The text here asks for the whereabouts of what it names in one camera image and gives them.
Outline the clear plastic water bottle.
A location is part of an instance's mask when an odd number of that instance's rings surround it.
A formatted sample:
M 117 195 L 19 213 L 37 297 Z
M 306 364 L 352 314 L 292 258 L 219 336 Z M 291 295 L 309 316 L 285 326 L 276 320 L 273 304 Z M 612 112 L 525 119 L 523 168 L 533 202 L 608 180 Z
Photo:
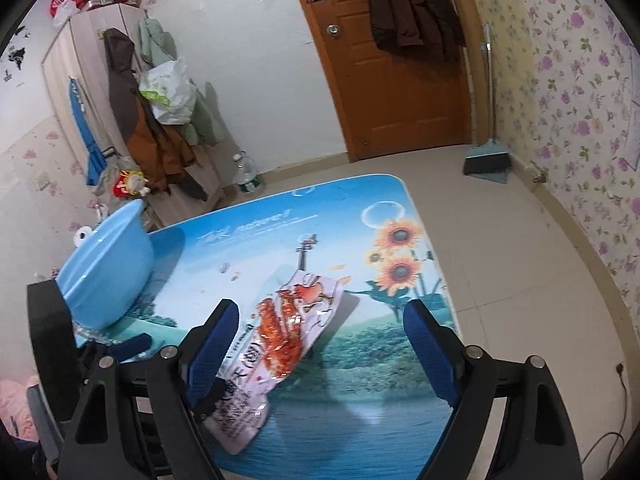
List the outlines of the clear plastic water bottle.
M 234 182 L 242 194 L 256 193 L 262 189 L 262 177 L 258 174 L 253 159 L 245 152 L 233 155 L 236 166 Z

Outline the dark brown hanging jacket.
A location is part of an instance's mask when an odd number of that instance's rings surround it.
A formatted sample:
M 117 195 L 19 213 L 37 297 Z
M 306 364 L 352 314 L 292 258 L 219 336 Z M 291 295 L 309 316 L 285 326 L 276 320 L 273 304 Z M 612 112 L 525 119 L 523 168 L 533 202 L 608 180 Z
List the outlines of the dark brown hanging jacket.
M 453 63 L 464 46 L 451 0 L 369 0 L 376 46 L 394 55 Z

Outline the red plush doll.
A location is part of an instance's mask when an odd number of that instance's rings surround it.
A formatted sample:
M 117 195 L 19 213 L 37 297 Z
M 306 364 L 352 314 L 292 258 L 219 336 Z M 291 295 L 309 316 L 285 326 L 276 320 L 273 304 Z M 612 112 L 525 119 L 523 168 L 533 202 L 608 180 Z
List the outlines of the red plush doll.
M 151 189 L 140 170 L 120 170 L 112 192 L 118 198 L 142 198 L 150 194 Z

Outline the teal broom with dustpan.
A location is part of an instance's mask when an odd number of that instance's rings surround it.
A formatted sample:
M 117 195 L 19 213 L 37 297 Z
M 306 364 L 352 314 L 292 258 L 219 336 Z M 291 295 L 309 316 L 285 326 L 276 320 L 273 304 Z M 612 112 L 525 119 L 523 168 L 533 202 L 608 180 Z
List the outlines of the teal broom with dustpan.
M 512 168 L 512 160 L 510 152 L 496 139 L 496 92 L 491 24 L 484 24 L 483 36 L 483 49 L 487 68 L 489 136 L 484 144 L 474 146 L 468 151 L 464 160 L 463 174 L 467 177 L 506 184 Z

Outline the beige wardrobe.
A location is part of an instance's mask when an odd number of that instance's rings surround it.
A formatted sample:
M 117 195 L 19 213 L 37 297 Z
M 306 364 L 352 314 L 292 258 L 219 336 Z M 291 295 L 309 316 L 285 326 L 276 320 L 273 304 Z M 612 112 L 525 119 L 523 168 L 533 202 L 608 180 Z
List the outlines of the beige wardrobe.
M 73 118 L 68 81 L 75 79 L 85 103 L 87 122 L 96 143 L 109 159 L 127 157 L 122 135 L 108 102 L 107 62 L 103 33 L 116 28 L 134 43 L 132 68 L 143 72 L 148 68 L 140 56 L 138 21 L 145 18 L 141 9 L 123 4 L 102 6 L 72 16 L 59 32 L 42 60 L 43 76 L 49 96 L 68 144 L 78 162 L 85 165 L 88 152 Z M 224 197 L 217 171 L 204 148 L 197 148 L 198 161 L 188 168 L 207 194 L 202 202 L 173 186 L 170 193 L 157 193 L 148 199 L 149 215 L 157 226 L 171 226 L 212 211 Z

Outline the red white snack bag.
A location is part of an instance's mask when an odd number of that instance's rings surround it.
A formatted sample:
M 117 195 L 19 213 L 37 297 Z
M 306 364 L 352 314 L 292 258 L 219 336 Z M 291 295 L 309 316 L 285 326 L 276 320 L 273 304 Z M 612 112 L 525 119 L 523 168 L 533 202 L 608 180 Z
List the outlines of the red white snack bag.
M 256 437 L 268 393 L 293 373 L 336 315 L 343 295 L 333 278 L 282 266 L 248 307 L 218 377 L 224 390 L 204 427 L 231 455 Z

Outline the brown wooden door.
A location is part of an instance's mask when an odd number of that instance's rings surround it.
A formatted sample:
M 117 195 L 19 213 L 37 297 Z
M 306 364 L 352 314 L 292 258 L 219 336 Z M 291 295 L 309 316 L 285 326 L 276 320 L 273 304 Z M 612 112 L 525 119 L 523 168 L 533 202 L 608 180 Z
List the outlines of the brown wooden door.
M 299 1 L 350 160 L 471 143 L 476 51 L 456 64 L 393 55 L 374 42 L 368 0 Z

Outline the white green plastic bag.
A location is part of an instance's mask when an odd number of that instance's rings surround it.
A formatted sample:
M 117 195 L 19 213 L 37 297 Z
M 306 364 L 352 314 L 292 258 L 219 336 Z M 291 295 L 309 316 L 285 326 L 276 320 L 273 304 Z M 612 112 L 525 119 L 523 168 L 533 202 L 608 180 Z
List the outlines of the white green plastic bag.
M 144 72 L 139 92 L 149 102 L 153 116 L 162 125 L 182 126 L 191 121 L 196 90 L 184 58 L 167 61 Z

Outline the light blue plastic basin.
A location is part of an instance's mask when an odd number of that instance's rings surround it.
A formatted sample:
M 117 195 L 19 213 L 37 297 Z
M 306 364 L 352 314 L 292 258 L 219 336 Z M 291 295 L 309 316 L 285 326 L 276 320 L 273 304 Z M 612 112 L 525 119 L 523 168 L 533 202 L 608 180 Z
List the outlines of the light blue plastic basin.
M 153 270 L 154 249 L 142 200 L 116 210 L 76 248 L 56 277 L 73 321 L 103 330 L 122 318 Z

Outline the brown orange hanging coat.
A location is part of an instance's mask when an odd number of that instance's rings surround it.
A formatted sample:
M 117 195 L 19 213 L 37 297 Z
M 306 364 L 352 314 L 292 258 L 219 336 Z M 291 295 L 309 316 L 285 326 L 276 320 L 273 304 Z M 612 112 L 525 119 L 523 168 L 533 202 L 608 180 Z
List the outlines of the brown orange hanging coat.
M 120 135 L 153 193 L 169 192 L 175 185 L 187 196 L 205 202 L 208 195 L 186 168 L 196 156 L 180 133 L 154 117 L 150 102 L 138 89 L 132 59 L 134 43 L 117 28 L 103 33 L 108 98 Z

